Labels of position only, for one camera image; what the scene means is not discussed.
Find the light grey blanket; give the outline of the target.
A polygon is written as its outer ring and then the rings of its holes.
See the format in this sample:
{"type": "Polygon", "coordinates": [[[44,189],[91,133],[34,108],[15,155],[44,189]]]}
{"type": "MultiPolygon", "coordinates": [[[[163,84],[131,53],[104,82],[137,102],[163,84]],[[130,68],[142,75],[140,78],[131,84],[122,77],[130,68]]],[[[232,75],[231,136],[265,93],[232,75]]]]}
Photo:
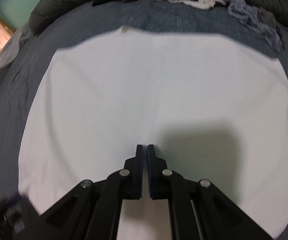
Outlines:
{"type": "Polygon", "coordinates": [[[31,29],[28,27],[28,24],[24,24],[15,31],[14,35],[0,51],[0,85],[11,64],[31,36],[31,29]]]}

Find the blue-grey crumpled garment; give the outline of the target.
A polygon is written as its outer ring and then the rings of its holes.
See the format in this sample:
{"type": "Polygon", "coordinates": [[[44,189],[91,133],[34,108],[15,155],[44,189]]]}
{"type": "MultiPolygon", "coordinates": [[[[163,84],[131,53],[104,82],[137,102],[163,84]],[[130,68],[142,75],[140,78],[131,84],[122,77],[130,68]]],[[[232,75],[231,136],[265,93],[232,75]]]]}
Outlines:
{"type": "Polygon", "coordinates": [[[282,34],[273,13],[248,5],[245,0],[224,0],[228,14],[256,35],[262,37],[276,51],[283,49],[282,34]]]}

